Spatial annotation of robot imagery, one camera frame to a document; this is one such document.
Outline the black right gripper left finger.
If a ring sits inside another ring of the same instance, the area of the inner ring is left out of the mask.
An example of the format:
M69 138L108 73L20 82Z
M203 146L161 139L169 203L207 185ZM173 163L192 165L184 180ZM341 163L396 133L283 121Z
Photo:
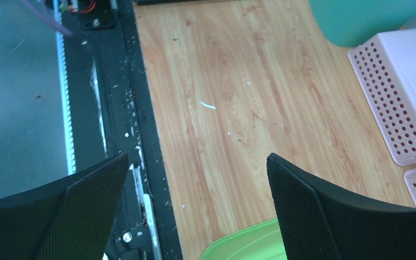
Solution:
M120 153L0 199L0 259L101 259L128 168Z

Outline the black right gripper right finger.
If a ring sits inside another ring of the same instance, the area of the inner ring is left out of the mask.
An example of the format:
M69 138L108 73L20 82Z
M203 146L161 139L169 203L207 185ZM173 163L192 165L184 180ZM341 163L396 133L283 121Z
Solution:
M416 209L346 190L275 153L266 170L288 259L416 259Z

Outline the large lime green tub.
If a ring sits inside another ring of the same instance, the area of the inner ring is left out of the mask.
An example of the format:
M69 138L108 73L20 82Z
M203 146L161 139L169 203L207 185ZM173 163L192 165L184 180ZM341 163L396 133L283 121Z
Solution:
M211 243L203 260L287 259L277 218L244 228Z

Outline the pink perforated plastic basket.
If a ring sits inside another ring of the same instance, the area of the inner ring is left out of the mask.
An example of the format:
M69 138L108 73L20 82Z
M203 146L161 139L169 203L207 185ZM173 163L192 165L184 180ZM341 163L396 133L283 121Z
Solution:
M416 29L376 34L348 58L392 159L416 164Z

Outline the mint green trash bin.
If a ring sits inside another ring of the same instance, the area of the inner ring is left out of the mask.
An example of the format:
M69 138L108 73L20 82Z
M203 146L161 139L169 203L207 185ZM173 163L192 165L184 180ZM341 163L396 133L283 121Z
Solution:
M309 1L322 35L339 47L356 47L378 33L398 30L416 17L416 1Z

